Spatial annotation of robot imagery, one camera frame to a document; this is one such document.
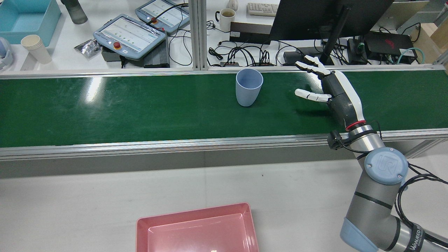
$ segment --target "robotic arm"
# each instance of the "robotic arm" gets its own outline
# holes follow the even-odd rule
[[[332,149],[347,148],[356,153],[362,174],[356,187],[340,237],[361,252],[378,249],[394,252],[448,252],[438,244],[425,239],[425,233],[448,243],[448,239],[413,224],[405,225],[391,215],[398,190],[405,182],[408,162],[403,154],[385,147],[382,139],[362,114],[361,100],[350,81],[340,71],[329,71],[318,58],[305,56],[312,63],[296,62],[301,70],[314,73],[322,83],[324,94],[297,89],[299,97],[326,102],[333,116],[349,132],[342,139],[332,131],[328,144]]]

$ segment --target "stack of paper cups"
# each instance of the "stack of paper cups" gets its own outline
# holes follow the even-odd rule
[[[31,55],[34,56],[34,58],[36,58],[40,64],[48,64],[52,61],[50,54],[48,54],[48,51],[39,36],[28,35],[25,38],[22,38],[20,43],[31,53]]]

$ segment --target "light blue cup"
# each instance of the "light blue cup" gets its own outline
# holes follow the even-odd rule
[[[246,68],[237,73],[235,92],[237,101],[243,107],[251,106],[257,99],[263,84],[263,76],[257,70]]]

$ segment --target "red logo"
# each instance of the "red logo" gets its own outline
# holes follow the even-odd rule
[[[393,41],[388,40],[388,39],[385,39],[384,41],[385,41],[388,45],[390,45],[390,46],[392,47],[392,49],[395,49],[395,44],[394,44]]]

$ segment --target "green conveyor belt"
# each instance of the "green conveyor belt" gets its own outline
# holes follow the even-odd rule
[[[367,121],[383,130],[448,128],[444,71],[346,72]],[[300,99],[306,73],[263,73],[249,108],[235,74],[0,80],[0,148],[343,131],[325,104]]]

